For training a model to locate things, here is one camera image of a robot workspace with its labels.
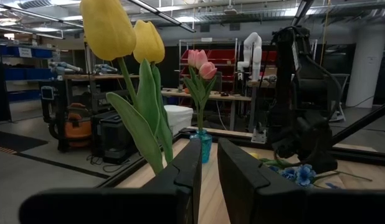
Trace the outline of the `orange shop vacuum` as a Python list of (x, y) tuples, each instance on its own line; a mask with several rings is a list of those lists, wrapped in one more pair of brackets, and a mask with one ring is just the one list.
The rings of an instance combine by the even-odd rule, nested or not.
[(58, 140), (57, 149), (87, 147), (92, 140), (92, 115), (81, 103), (71, 103), (63, 113), (56, 113), (49, 122), (49, 132)]

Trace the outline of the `pink artificial tulip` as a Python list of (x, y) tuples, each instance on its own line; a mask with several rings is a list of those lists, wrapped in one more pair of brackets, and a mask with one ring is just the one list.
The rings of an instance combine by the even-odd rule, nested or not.
[(207, 69), (211, 68), (207, 66), (207, 55), (205, 51), (196, 51), (196, 68), (199, 72), (199, 82), (198, 82), (198, 88), (199, 88), (199, 94), (200, 94), (200, 101), (199, 101), (199, 117), (198, 117), (198, 128), (199, 131), (202, 131), (202, 119), (203, 119), (203, 99), (205, 95), (204, 90), (204, 79), (207, 76)]
[(203, 116), (204, 116), (204, 109), (206, 106), (206, 103), (209, 99), (209, 95), (211, 94), (211, 91), (214, 87), (214, 84), (216, 82), (216, 74), (217, 68), (212, 62), (206, 62), (204, 63), (200, 69), (199, 69), (199, 118), (198, 118), (198, 128), (199, 131), (202, 132), (203, 130)]
[(196, 75), (196, 56), (197, 50), (188, 50), (188, 65), (190, 78), (184, 78), (184, 84), (187, 86), (191, 97), (194, 100), (197, 109), (197, 126), (198, 131), (201, 133), (203, 130), (202, 127), (202, 106), (201, 106), (201, 97), (198, 88), (198, 78)]

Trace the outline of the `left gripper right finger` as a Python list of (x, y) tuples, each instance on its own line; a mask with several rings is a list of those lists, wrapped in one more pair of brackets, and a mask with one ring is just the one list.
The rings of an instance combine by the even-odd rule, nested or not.
[(231, 224), (385, 224), (385, 190), (303, 188), (226, 138), (217, 158)]

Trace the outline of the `white round pillar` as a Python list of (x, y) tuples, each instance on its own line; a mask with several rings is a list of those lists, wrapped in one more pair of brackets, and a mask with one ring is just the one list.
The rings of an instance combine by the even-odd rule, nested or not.
[(385, 27), (358, 31), (346, 105), (371, 108), (385, 46)]

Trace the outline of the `black workbench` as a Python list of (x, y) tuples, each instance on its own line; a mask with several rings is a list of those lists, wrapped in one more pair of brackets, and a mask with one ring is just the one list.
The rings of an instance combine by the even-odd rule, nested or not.
[(39, 82), (42, 86), (52, 86), (56, 89), (54, 100), (40, 100), (44, 122), (49, 125), (56, 113), (63, 113), (71, 103), (85, 105), (93, 115), (114, 111), (107, 102), (106, 94), (114, 92), (122, 97), (129, 95), (122, 75), (64, 75), (61, 80), (45, 80)]

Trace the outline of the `blue storage bin shelves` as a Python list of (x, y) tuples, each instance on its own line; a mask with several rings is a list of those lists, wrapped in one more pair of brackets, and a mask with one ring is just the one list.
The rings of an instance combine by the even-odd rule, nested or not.
[(39, 82), (53, 77), (49, 68), (49, 61), (53, 56), (54, 51), (45, 48), (0, 45), (0, 58), (10, 102), (39, 97)]

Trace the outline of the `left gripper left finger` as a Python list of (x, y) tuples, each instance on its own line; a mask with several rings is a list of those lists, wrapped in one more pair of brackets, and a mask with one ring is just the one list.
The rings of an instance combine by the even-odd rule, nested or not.
[(201, 142), (190, 141), (140, 188), (52, 189), (26, 199), (21, 224), (197, 224)]

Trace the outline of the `small white screen device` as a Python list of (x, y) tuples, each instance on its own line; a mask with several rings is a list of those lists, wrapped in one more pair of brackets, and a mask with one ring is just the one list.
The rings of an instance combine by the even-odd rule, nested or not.
[(43, 100), (54, 100), (56, 89), (52, 86), (42, 86), (40, 88), (41, 98)]

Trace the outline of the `white container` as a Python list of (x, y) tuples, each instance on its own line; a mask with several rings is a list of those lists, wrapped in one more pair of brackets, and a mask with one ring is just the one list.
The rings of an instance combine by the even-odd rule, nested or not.
[(185, 106), (165, 105), (168, 115), (168, 124), (173, 136), (177, 135), (183, 128), (191, 126), (193, 109)]

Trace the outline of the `large black box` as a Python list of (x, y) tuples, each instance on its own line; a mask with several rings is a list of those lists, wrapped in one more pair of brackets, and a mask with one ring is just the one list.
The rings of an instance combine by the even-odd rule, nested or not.
[(116, 111), (93, 115), (93, 156), (101, 157), (106, 163), (121, 164), (136, 151), (133, 146), (132, 136)]

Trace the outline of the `teal glass vase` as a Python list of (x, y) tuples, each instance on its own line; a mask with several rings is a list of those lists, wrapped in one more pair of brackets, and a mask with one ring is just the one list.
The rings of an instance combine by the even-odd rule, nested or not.
[(207, 132), (206, 129), (197, 129), (196, 134), (191, 135), (189, 138), (200, 140), (202, 150), (202, 163), (208, 163), (211, 153), (212, 136)]

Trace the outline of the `wooden top work table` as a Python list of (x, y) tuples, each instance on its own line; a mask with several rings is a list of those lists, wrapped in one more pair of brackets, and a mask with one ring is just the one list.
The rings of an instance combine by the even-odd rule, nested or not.
[[(161, 93), (165, 97), (184, 97), (190, 98), (191, 95), (186, 93), (184, 90), (179, 91), (177, 88), (163, 88)], [(240, 96), (240, 95), (229, 95), (229, 96), (221, 96), (220, 93), (216, 93), (215, 91), (211, 91), (209, 95), (210, 100), (218, 100), (218, 101), (231, 101), (231, 115), (230, 115), (230, 130), (233, 131), (235, 128), (236, 122), (236, 111), (237, 111), (237, 101), (246, 101), (251, 102), (252, 98), (248, 96)]]

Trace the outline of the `red storage bin rack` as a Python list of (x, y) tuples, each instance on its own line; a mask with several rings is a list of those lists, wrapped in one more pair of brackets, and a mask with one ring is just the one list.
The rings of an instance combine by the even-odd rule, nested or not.
[[(204, 50), (209, 62), (212, 62), (218, 72), (222, 73), (222, 82), (232, 83), (237, 73), (236, 52), (234, 49)], [(275, 65), (277, 58), (276, 51), (264, 51), (261, 61), (261, 75), (276, 75)]]

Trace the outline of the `white mounting bracket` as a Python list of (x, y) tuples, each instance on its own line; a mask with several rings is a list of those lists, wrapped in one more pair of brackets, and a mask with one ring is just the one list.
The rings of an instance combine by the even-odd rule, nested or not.
[(267, 129), (262, 126), (262, 123), (258, 122), (252, 133), (252, 142), (265, 144), (267, 142)]

